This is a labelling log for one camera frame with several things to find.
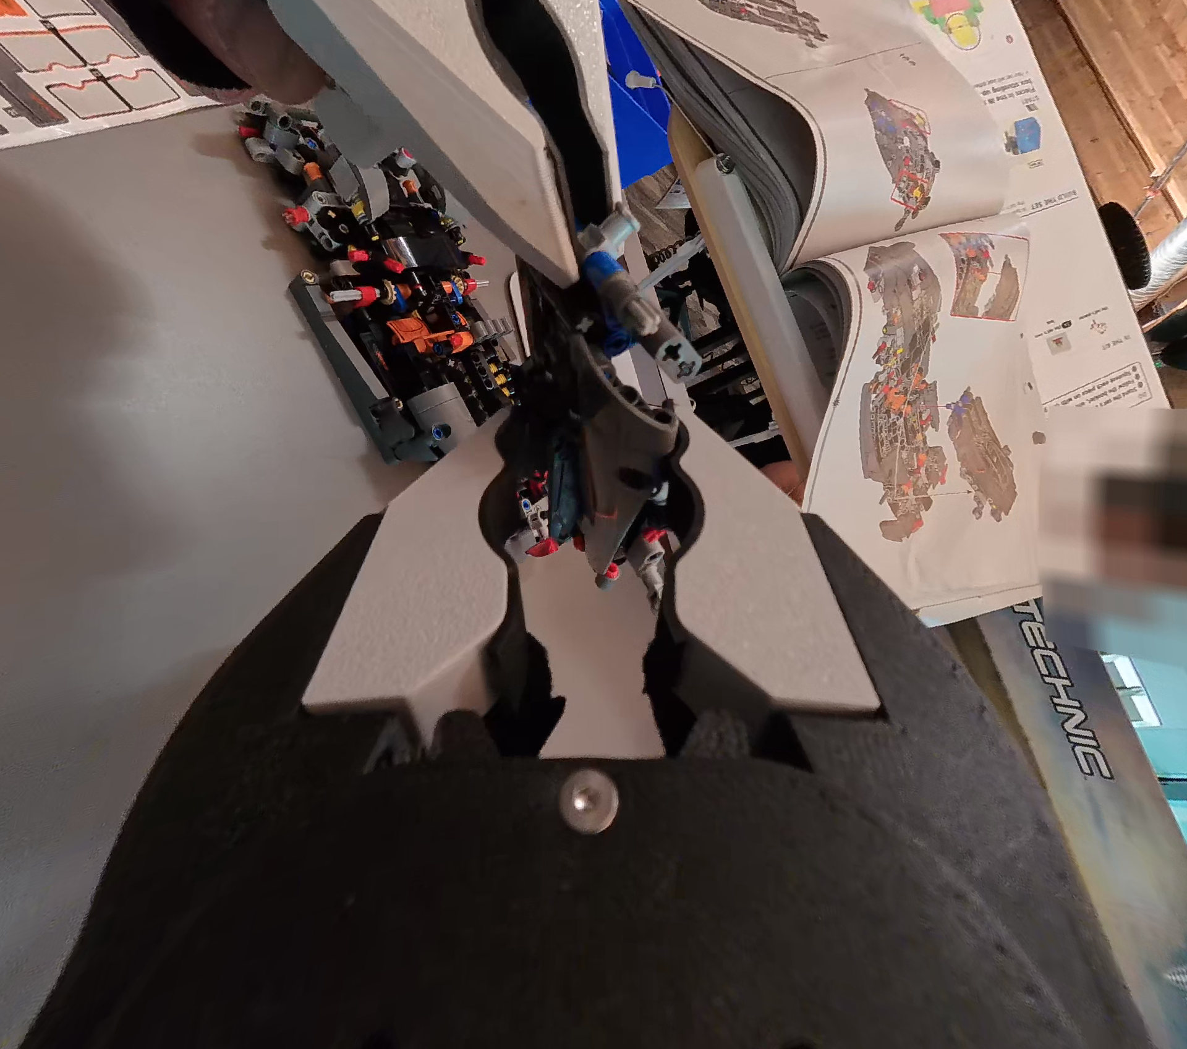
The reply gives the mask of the person's left hand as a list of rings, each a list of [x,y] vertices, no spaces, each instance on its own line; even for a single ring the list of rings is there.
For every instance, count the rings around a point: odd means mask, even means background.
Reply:
[[[172,15],[254,90],[306,104],[327,73],[283,30],[264,0],[163,0]]]

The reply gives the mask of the black lego subassembly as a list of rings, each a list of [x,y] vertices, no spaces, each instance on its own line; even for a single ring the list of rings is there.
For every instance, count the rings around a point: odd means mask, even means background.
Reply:
[[[680,423],[672,400],[648,403],[615,361],[638,348],[680,383],[703,360],[626,268],[626,245],[637,230],[623,205],[581,229],[576,281],[565,288],[520,268],[528,354],[500,450],[523,552],[542,558],[571,543],[602,590],[631,567],[659,612]]]

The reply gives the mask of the lego sticker sheet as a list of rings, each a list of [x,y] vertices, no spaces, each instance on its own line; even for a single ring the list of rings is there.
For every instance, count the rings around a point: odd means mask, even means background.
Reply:
[[[1,148],[215,105],[175,78],[109,0],[1,0]]]

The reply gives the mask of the dark lego set box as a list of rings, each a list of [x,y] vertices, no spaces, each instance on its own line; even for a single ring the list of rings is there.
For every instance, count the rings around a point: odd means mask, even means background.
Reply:
[[[976,625],[1150,1038],[1185,1047],[1185,839],[1106,664],[1035,599]]]

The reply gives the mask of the grey orange lego car model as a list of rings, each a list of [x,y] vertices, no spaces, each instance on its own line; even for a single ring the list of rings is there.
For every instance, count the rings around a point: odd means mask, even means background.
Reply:
[[[262,94],[239,135],[288,197],[312,260],[290,292],[387,464],[438,463],[518,402],[513,328],[478,299],[486,259],[413,151],[356,165],[313,109]]]

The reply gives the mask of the white printed instruction sheet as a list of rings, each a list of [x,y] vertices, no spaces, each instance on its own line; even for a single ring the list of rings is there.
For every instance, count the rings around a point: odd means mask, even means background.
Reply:
[[[1014,0],[910,0],[987,104],[1009,160],[1004,210],[1030,260],[1019,314],[1045,406],[1169,405],[1085,172]]]

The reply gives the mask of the blue bin with tag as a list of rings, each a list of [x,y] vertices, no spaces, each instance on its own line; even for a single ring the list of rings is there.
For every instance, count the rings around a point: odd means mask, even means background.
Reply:
[[[617,0],[599,0],[620,181],[623,187],[672,163],[672,105],[661,74]]]

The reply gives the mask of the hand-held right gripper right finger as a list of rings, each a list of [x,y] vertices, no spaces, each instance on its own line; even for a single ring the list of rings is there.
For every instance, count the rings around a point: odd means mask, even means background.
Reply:
[[[652,685],[679,717],[873,715],[881,699],[799,507],[699,418],[672,459]]]

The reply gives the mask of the lego instruction booklet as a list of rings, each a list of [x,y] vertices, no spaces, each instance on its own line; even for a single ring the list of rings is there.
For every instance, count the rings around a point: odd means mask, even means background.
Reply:
[[[1038,593],[1031,236],[909,0],[618,0],[742,177],[829,405],[804,508],[921,616]]]

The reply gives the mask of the silver ventilation duct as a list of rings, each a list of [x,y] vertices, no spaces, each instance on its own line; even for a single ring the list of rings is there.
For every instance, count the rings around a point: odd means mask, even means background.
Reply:
[[[1135,311],[1141,311],[1186,276],[1186,226],[1181,219],[1154,250],[1146,252],[1127,276]]]

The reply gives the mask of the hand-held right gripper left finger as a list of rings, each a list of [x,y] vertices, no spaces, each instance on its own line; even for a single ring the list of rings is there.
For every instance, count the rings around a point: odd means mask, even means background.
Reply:
[[[503,622],[510,574],[480,506],[502,471],[482,424],[386,507],[302,699],[312,714],[375,711],[437,724],[496,701],[484,651]]]

